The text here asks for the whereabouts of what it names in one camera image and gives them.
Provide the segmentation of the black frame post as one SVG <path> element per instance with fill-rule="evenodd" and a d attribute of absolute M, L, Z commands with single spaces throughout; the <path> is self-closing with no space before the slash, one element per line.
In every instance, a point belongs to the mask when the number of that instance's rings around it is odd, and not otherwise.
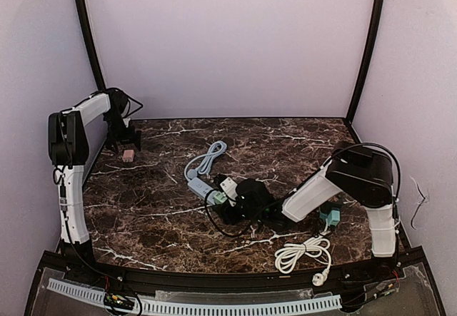
<path fill-rule="evenodd" d="M 348 128 L 350 128 L 353 125 L 353 121 L 356 116 L 356 112 L 358 110 L 358 106 L 362 97 L 363 88 L 365 86 L 368 70 L 374 52 L 374 47 L 376 44 L 378 28 L 381 21 L 383 2 L 384 0 L 373 0 L 366 42 L 361 57 L 361 64 L 358 70 L 358 75 L 353 89 L 353 94 L 345 117 L 345 122 Z"/>
<path fill-rule="evenodd" d="M 84 44 L 86 47 L 87 56 L 89 58 L 92 74 L 96 82 L 97 91 L 99 93 L 105 93 L 107 87 L 104 81 L 101 65 L 99 63 L 99 57 L 97 55 L 96 46 L 91 31 L 91 24 L 89 21 L 89 13 L 86 7 L 86 0 L 75 0 L 75 4 L 81 27 L 81 33 L 84 39 Z"/>

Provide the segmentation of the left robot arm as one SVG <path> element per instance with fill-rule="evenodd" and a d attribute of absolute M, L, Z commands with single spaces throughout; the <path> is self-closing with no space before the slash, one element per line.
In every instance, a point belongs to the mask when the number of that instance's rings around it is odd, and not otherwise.
<path fill-rule="evenodd" d="M 107 124 L 106 144 L 113 152 L 132 144 L 141 150 L 141 131 L 131 124 L 131 116 L 144 107 L 120 88 L 97 91 L 75 106 L 52 113 L 48 118 L 48 154 L 53 182 L 58 188 L 61 244 L 66 252 L 84 256 L 91 253 L 83 202 L 84 171 L 90 148 L 86 127 L 99 117 Z"/>

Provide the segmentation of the black frame post left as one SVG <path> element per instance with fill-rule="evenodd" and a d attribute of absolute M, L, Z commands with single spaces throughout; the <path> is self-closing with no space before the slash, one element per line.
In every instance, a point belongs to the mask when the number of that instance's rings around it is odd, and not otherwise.
<path fill-rule="evenodd" d="M 89 13 L 86 7 L 86 0 L 75 0 L 75 4 L 81 27 L 81 33 L 84 39 L 84 44 L 86 47 L 87 56 L 89 58 L 92 74 L 96 82 L 97 91 L 99 93 L 105 93 L 107 87 L 104 81 L 101 65 L 99 63 L 99 57 L 97 55 L 96 46 L 91 31 L 91 24 L 89 21 Z"/>

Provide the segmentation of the teal power strip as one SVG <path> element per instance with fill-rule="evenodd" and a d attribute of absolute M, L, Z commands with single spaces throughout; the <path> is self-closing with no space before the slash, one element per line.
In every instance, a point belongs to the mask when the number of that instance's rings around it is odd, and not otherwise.
<path fill-rule="evenodd" d="M 324 203 L 319 207 L 319 218 L 329 227 L 336 227 L 341 221 L 341 207 L 332 203 Z"/>

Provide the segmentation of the pink USB charger plug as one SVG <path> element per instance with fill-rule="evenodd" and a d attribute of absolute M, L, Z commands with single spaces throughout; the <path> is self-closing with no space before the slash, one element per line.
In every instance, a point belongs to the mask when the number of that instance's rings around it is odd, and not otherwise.
<path fill-rule="evenodd" d="M 135 158 L 135 150 L 133 149 L 128 149 L 125 150 L 122 154 L 122 161 L 124 163 L 132 163 Z"/>

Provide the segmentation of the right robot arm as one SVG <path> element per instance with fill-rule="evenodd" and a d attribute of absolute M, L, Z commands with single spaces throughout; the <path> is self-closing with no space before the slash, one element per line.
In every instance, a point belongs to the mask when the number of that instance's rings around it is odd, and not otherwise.
<path fill-rule="evenodd" d="M 282 198 L 275 198 L 259 180 L 245 179 L 228 199 L 234 215 L 283 226 L 299 223 L 330 199 L 344 193 L 367 212 L 371 252 L 391 258 L 396 252 L 396 223 L 401 188 L 398 159 L 377 143 L 340 142 L 324 163 Z"/>

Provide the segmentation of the small green circuit board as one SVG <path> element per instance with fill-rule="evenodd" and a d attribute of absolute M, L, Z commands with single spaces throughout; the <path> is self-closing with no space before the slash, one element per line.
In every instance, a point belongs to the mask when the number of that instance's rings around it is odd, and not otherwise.
<path fill-rule="evenodd" d="M 135 303 L 123 295 L 106 293 L 104 295 L 104 305 L 111 308 L 133 310 Z"/>

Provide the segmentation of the green dual USB charger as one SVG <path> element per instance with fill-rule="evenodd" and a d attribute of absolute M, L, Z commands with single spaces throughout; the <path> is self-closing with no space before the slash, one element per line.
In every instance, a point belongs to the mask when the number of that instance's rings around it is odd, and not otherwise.
<path fill-rule="evenodd" d="M 212 198 L 213 198 L 214 205 L 222 205 L 228 200 L 227 195 L 221 191 L 214 192 L 214 194 L 212 195 Z"/>

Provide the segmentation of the black frame post right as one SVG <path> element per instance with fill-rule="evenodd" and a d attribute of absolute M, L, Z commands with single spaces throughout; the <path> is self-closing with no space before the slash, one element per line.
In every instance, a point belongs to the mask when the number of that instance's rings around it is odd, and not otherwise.
<path fill-rule="evenodd" d="M 362 97 L 363 88 L 365 86 L 368 70 L 374 52 L 374 47 L 376 44 L 378 28 L 381 21 L 383 2 L 384 0 L 373 0 L 366 42 L 361 57 L 361 64 L 358 70 L 358 75 L 353 89 L 353 94 L 345 117 L 345 122 L 348 128 L 350 128 L 353 125 L 353 121 L 356 116 L 356 112 L 358 110 L 358 106 Z"/>

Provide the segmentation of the light blue power strip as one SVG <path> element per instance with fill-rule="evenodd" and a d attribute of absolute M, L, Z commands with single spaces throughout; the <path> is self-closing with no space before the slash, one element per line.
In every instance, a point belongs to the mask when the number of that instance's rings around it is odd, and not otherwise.
<path fill-rule="evenodd" d="M 193 178 L 188 183 L 187 186 L 191 192 L 197 195 L 203 201 L 206 201 L 209 205 L 214 205 L 212 195 L 214 192 L 219 191 L 212 188 L 206 182 L 200 178 Z"/>

